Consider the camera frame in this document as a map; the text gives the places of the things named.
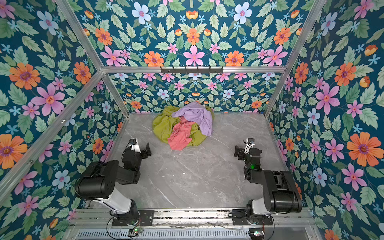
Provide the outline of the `aluminium frame right post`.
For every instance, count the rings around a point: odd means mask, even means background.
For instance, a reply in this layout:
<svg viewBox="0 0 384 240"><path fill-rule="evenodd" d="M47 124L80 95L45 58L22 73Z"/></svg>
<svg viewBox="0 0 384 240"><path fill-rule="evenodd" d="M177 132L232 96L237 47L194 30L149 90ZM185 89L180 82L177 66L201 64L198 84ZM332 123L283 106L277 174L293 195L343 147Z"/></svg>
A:
<svg viewBox="0 0 384 240"><path fill-rule="evenodd" d="M279 78L279 81L278 81L278 83L274 89L274 92L273 92L271 98L270 98L268 107L267 107L266 111L264 112L264 116L266 119L268 119L268 117L269 117L278 97L279 97L279 94L281 93L281 91L284 87L285 80L289 77L292 69L294 68L295 62L297 61L297 59L300 55L300 52L301 52L302 48L304 47L304 45L305 45L305 43L306 43L306 41L307 41L311 31L312 31L312 28L314 27L317 19L321 15L321 11L322 11L324 5L326 4L326 2L327 2L326 0L316 0L313 2L311 10L309 11L309 14L307 16L307 19L303 24L301 34L299 35L298 40L296 41L294 48L289 55L289 58L287 60L287 64L285 66L285 71L283 72L282 76Z"/></svg>

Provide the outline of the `pink cloth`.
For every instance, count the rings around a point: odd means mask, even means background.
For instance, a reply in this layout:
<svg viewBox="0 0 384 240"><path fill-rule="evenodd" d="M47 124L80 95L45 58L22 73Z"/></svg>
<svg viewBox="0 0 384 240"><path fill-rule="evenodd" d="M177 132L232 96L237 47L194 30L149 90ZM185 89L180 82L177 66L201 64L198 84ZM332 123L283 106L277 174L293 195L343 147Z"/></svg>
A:
<svg viewBox="0 0 384 240"><path fill-rule="evenodd" d="M191 129L195 124L195 122L188 121L184 117L179 117L179 120L168 138L170 148L176 151L182 151L192 142Z"/></svg>

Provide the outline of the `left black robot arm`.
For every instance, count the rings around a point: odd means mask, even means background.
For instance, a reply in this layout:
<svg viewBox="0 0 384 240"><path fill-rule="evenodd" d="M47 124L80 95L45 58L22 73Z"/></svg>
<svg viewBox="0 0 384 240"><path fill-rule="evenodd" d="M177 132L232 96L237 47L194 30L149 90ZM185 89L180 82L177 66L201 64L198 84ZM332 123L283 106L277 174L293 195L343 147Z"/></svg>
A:
<svg viewBox="0 0 384 240"><path fill-rule="evenodd" d="M141 150L137 140L131 139L122 153L121 162L124 166L121 167L118 160L90 164L75 186L76 195L109 208L113 225L136 225L141 217L136 202L119 192L116 184L137 184L142 160L151 155L149 143Z"/></svg>

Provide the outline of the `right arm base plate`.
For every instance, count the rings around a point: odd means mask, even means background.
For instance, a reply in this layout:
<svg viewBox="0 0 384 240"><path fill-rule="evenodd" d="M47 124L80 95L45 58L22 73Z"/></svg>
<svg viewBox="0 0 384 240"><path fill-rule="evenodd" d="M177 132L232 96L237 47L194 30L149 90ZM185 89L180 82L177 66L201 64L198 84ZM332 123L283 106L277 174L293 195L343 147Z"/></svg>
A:
<svg viewBox="0 0 384 240"><path fill-rule="evenodd" d="M246 209L233 209L228 217L234 226L272 226L273 220L269 215L254 215Z"/></svg>

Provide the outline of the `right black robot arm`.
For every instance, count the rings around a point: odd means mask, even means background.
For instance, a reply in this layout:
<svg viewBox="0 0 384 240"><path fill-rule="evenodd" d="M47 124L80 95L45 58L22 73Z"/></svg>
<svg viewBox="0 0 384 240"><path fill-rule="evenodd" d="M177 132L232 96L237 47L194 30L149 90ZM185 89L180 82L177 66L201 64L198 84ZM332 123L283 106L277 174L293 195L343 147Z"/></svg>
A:
<svg viewBox="0 0 384 240"><path fill-rule="evenodd" d="M245 163L245 181L262 186L263 196L250 200L244 210L232 210L229 217L234 225L247 222L256 225L272 214L300 213L303 208L302 197L288 171L263 170L262 151L253 147L235 146L234 157Z"/></svg>

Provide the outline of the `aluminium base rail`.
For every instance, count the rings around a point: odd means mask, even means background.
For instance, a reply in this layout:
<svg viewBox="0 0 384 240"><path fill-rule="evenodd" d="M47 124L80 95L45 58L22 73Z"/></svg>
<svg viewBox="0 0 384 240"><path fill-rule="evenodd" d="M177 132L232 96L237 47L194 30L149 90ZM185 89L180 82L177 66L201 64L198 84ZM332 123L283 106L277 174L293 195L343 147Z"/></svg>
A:
<svg viewBox="0 0 384 240"><path fill-rule="evenodd" d="M154 220L147 228L251 228L251 227L275 227L275 228L295 228L313 227L315 219L312 217L308 208L302 209L300 213L272 214L272 226L234 226L232 219L228 217L233 209L243 208L173 208L173 209L139 209L154 210Z"/></svg>

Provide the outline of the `aluminium frame left side bar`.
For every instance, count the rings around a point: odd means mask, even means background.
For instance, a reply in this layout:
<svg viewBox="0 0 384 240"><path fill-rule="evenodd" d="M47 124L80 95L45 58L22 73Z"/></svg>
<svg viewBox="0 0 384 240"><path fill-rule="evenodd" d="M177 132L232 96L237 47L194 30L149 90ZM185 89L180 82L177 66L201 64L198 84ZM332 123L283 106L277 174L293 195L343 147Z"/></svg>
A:
<svg viewBox="0 0 384 240"><path fill-rule="evenodd" d="M32 144L23 157L15 164L13 168L1 180L1 205L8 198L14 188L18 185L21 178L24 177L31 166L36 162L39 156L44 152L46 146L55 138L58 132L63 128L77 108L85 101L89 93L97 86L104 72L96 72L90 81L77 93L64 110L54 119L53 123L41 134L41 136Z"/></svg>

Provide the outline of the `lavender purple cloth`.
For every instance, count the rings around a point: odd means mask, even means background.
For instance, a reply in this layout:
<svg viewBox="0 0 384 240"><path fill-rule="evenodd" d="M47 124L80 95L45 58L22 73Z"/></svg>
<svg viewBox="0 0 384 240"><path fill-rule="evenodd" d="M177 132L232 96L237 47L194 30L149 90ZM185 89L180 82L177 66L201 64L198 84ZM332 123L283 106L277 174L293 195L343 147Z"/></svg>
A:
<svg viewBox="0 0 384 240"><path fill-rule="evenodd" d="M201 133L207 137L212 135L213 116L204 105L199 102L192 102L172 113L172 117L183 117L189 122L199 125Z"/></svg>

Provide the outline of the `aluminium frame post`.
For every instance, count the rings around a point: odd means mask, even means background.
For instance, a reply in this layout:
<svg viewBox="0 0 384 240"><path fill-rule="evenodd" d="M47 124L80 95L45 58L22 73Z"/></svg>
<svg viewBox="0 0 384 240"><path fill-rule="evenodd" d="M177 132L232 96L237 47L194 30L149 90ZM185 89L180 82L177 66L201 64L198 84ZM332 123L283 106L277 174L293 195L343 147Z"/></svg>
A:
<svg viewBox="0 0 384 240"><path fill-rule="evenodd" d="M102 79L108 89L111 92L111 95L113 96L114 100L116 101L117 105L119 106L120 111L123 113L124 117L127 119L129 116L129 112L126 108L126 105L123 102L123 99L121 95L118 92L118 89L116 88L115 84L113 83L110 75L105 71L105 66L102 63L97 51L91 44L88 36L86 35L83 26L81 25L80 21L78 20L75 12L73 11L70 3L68 1L56 1L60 11L62 12L63 16L67 20L68 24L70 25L72 31L76 35L77 39L79 40L80 44L84 48L86 54L90 58L93 66L95 67L96 73L101 74L101 77L99 79Z"/></svg>
<svg viewBox="0 0 384 240"><path fill-rule="evenodd" d="M294 68L295 62L297 61L297 59L300 55L300 52L301 52L302 48L304 47L304 45L305 45L305 43L306 43L306 41L307 41L311 31L312 31L312 28L314 27L317 19L321 15L321 11L322 11L324 5L326 4L326 2L327 2L326 0L316 0L313 2L311 10L309 11L309 14L307 16L307 19L303 24L301 34L299 35L298 40L296 41L294 48L289 55L289 58L287 60L287 64L285 66L285 71L283 72L282 76L279 78L279 81L278 81L278 83L274 89L274 92L273 92L271 98L270 98L268 107L267 107L266 111L264 112L264 116L266 119L268 119L268 117L269 117L278 97L279 97L279 94L281 93L281 91L284 87L285 80L289 77L292 69Z"/></svg>

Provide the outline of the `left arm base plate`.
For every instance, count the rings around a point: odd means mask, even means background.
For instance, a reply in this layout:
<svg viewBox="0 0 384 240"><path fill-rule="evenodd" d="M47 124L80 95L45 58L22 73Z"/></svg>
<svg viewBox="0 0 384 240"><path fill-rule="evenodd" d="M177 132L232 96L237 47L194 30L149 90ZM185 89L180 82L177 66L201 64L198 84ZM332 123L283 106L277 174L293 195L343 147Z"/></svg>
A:
<svg viewBox="0 0 384 240"><path fill-rule="evenodd" d="M154 220L154 210L130 211L113 217L114 227L151 226Z"/></svg>

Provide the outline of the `lime green jacket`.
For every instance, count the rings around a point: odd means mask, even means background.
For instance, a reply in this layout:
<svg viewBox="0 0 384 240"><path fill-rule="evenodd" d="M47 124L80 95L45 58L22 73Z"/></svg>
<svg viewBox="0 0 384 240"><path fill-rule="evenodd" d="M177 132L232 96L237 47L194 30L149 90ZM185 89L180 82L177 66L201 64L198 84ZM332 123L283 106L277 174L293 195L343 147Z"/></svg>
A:
<svg viewBox="0 0 384 240"><path fill-rule="evenodd" d="M179 109L179 107L167 106L164 108L163 112L153 120L153 132L161 142L169 144L168 138L173 131L173 127L180 121L179 117L172 117L172 113L178 111ZM188 147L200 145L207 138L207 136L201 133L199 125L195 123L191 129L191 138L193 140Z"/></svg>

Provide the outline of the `grey coat hook rack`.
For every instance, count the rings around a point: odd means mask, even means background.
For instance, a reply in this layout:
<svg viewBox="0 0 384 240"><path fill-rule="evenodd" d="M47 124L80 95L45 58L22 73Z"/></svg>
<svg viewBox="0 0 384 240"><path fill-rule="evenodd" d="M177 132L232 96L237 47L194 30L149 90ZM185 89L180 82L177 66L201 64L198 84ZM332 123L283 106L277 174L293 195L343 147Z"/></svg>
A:
<svg viewBox="0 0 384 240"><path fill-rule="evenodd" d="M223 67L160 67L162 74L221 74Z"/></svg>

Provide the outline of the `aluminium frame left post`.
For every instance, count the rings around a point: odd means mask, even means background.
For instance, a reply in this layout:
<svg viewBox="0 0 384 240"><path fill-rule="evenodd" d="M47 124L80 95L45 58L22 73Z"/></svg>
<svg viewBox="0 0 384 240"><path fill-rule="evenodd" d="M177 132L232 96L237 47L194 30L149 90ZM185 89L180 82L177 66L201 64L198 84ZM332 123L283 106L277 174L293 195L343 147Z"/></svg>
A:
<svg viewBox="0 0 384 240"><path fill-rule="evenodd" d="M62 12L63 16L67 20L68 24L70 25L72 31L76 35L77 39L79 40L80 44L84 48L86 54L90 58L93 66L95 67L96 73L101 74L101 77L99 79L102 79L108 89L111 92L111 95L113 96L114 100L116 101L117 105L119 106L120 111L123 113L124 117L127 119L129 116L129 112L126 108L126 105L123 102L123 99L121 95L118 92L118 89L116 88L115 84L113 83L110 75L105 71L105 66L102 63L97 51L91 44L88 36L86 35L83 26L81 25L80 21L78 20L75 12L73 11L70 3L68 1L56 1L60 11Z"/></svg>

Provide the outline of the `aluminium frame rear crossbar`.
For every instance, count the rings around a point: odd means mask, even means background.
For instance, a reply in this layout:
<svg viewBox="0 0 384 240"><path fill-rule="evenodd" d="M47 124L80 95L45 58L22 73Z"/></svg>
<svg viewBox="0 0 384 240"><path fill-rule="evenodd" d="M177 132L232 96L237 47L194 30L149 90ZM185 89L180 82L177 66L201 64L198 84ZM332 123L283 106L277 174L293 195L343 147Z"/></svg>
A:
<svg viewBox="0 0 384 240"><path fill-rule="evenodd" d="M220 74L220 73L284 73L285 67L103 67L104 73Z"/></svg>

